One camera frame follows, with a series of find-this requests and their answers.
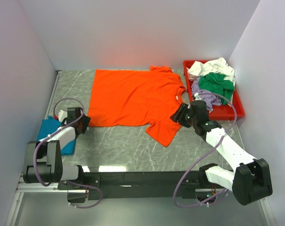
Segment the orange t-shirt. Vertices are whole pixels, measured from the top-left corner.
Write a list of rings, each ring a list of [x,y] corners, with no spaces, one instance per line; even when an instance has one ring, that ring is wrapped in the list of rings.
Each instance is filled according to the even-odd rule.
[[[182,104],[185,87],[169,67],[148,71],[95,71],[88,116],[89,127],[143,126],[167,147],[181,126],[170,117]]]

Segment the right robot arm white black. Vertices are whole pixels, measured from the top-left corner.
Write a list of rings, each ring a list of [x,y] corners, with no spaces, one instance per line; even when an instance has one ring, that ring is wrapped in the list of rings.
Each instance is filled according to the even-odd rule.
[[[204,188],[219,185],[233,192],[241,205],[247,205],[272,195],[269,164],[256,159],[241,148],[217,122],[209,119],[203,100],[182,103],[170,117],[173,122],[190,128],[228,162],[231,170],[215,163],[200,167],[196,185]]]

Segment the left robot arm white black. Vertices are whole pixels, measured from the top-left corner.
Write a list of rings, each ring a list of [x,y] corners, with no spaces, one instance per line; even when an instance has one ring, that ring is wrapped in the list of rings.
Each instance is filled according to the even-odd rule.
[[[27,184],[39,183],[49,186],[59,182],[64,175],[61,150],[84,134],[90,117],[81,107],[67,109],[67,117],[58,129],[38,141],[26,144],[23,180]]]

